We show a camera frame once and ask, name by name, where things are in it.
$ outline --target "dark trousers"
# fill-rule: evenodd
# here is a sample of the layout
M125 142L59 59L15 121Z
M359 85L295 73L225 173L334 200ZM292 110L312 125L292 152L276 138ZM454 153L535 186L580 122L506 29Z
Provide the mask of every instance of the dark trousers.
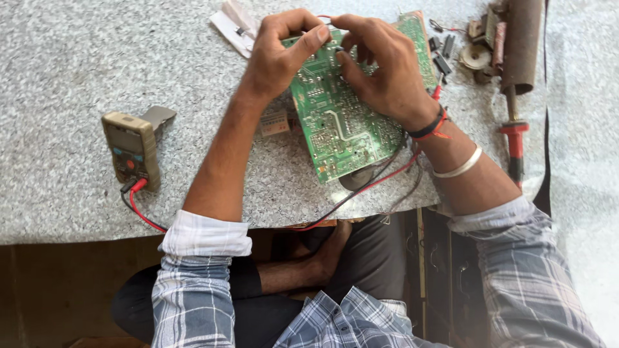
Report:
M337 269L325 293L340 303L352 286L379 300L402 300L405 277L404 225L398 214L389 225L384 215L375 215L353 224L342 250ZM312 252L333 232L333 227L299 232ZM133 275L116 293L112 317L130 335L150 344L154 335L151 293L156 265ZM262 295L260 275L249 257L232 259L230 295L235 310L235 340L238 348L272 347L290 322L301 312L303 301L281 295Z

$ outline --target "granite countertop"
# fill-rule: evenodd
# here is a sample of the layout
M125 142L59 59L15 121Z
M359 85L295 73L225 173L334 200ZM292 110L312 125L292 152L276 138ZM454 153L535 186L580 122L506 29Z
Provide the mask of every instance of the granite countertop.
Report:
M613 1L548 6L553 231L582 307L607 347L619 347L617 22Z
M296 7L314 13L346 12L397 19L421 9L426 18L466 28L485 13L486 1L357 2L241 1L262 18ZM137 204L169 225L217 130L246 60L208 17L220 2L42 1L0 4L0 243L64 243L158 234L125 208L119 197L101 115L117 110L140 116L152 105L178 112L163 126L157 153L162 186L140 192ZM429 35L437 35L429 30ZM456 34L456 51L463 35ZM442 94L451 118L503 168L508 119L498 81L475 85L471 71L450 60L454 73ZM533 198L544 174L546 88L543 45L537 85L519 97L525 135L525 194ZM294 114L290 95L271 110ZM302 134L256 135L246 173L243 220L280 227L315 220L348 193L338 181L320 185ZM410 153L400 154L404 163ZM430 167L419 189L399 210L440 201ZM416 170L401 173L345 204L333 218L388 211L406 192Z

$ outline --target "green circuit board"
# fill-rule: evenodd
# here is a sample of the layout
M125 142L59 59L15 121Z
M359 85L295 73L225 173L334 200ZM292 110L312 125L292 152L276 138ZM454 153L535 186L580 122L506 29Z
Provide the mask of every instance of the green circuit board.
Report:
M424 86L434 87L436 77L421 12L402 15L394 26L415 42ZM303 63L290 84L320 183L390 157L403 138L399 124L359 101L348 83L340 78L335 48L344 34L334 30L331 36L332 41ZM298 37L284 39L282 44L290 47L297 40ZM356 48L350 54L356 59ZM365 63L360 67L367 74L378 68Z

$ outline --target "black wristband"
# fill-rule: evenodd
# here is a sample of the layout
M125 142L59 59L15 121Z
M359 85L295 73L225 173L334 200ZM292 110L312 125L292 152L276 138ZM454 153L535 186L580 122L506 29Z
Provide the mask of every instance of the black wristband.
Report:
M440 110L438 110L438 115L436 116L436 120L432 121L432 123L430 123L428 126L425 126L423 129L419 131L408 132L410 137L412 137L413 139L425 137L426 135L432 133L436 129L439 122L441 122L441 119L443 119L443 113L445 112L442 105L439 104L438 106L440 107Z

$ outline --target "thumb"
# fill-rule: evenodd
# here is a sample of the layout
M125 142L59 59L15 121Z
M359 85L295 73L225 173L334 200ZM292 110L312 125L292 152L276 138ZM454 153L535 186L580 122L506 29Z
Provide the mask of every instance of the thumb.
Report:
M331 37L326 25L318 25L306 32L299 40L288 49L290 59L296 66L301 66L306 59L322 46Z
M340 51L335 54L335 57L342 65L342 77L350 84L352 89L355 90L359 99L364 100L370 88L370 77L361 70L348 52Z

